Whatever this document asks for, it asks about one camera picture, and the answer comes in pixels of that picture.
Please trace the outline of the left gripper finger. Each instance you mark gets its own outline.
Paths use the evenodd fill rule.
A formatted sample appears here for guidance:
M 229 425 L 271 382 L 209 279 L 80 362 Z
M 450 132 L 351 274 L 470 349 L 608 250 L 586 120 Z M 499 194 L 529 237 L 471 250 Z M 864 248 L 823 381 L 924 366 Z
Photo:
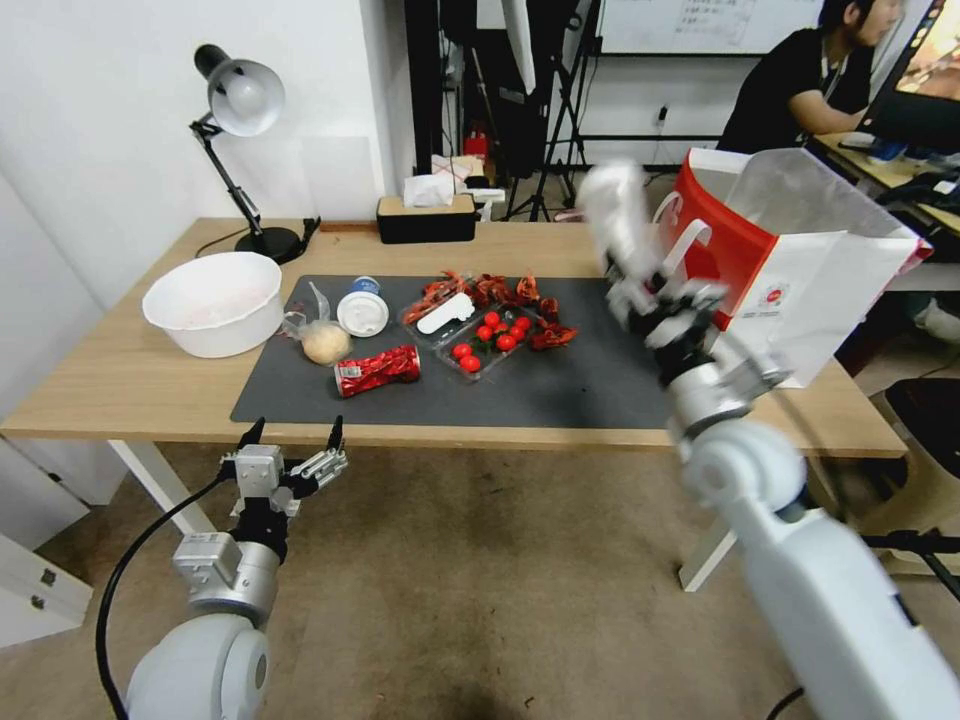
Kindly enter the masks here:
M 236 458 L 241 450 L 248 445 L 259 444 L 265 427 L 266 420 L 263 416 L 259 417 L 255 423 L 240 437 L 236 448 L 225 454 L 219 463 L 219 469 L 216 475 L 217 481 L 235 480 L 237 477 Z
M 309 497 L 336 479 L 348 464 L 344 449 L 343 416 L 338 415 L 326 448 L 301 461 L 287 473 L 287 488 L 294 497 Z

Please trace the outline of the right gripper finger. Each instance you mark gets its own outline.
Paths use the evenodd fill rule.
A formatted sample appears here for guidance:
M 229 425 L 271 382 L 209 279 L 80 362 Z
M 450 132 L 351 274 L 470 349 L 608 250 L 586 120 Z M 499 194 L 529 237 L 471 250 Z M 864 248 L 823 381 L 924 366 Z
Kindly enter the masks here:
M 650 254 L 631 254 L 626 258 L 605 254 L 604 264 L 604 278 L 609 285 L 606 300 L 613 316 L 653 314 L 658 307 L 657 291 L 650 290 L 648 285 L 658 275 L 661 260 Z
M 704 312 L 717 312 L 728 294 L 729 286 L 725 283 L 697 278 L 684 280 L 672 290 L 677 302 Z

